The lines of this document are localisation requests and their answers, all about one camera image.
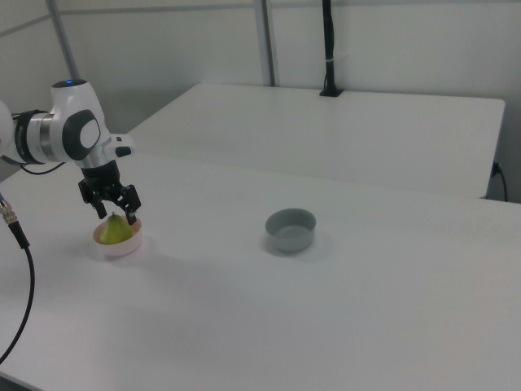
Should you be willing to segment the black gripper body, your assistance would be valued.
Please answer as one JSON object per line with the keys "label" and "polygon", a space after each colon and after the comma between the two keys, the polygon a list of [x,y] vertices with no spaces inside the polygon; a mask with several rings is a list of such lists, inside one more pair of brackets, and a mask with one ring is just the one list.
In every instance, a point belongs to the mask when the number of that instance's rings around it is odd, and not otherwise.
{"label": "black gripper body", "polygon": [[114,160],[96,168],[82,169],[81,172],[84,176],[81,181],[85,181],[92,190],[97,191],[101,199],[116,199],[121,184],[120,171]]}

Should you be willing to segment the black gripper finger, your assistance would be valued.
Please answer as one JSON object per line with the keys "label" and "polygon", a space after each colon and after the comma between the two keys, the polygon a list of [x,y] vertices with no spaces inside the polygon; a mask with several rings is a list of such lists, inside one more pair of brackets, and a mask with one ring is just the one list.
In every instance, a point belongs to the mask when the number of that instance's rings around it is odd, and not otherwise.
{"label": "black gripper finger", "polygon": [[97,191],[92,190],[85,181],[78,183],[82,199],[96,211],[99,219],[105,218],[105,206]]}
{"label": "black gripper finger", "polygon": [[125,212],[127,223],[133,225],[137,221],[136,213],[142,203],[134,185],[128,185],[119,190],[116,205]]}

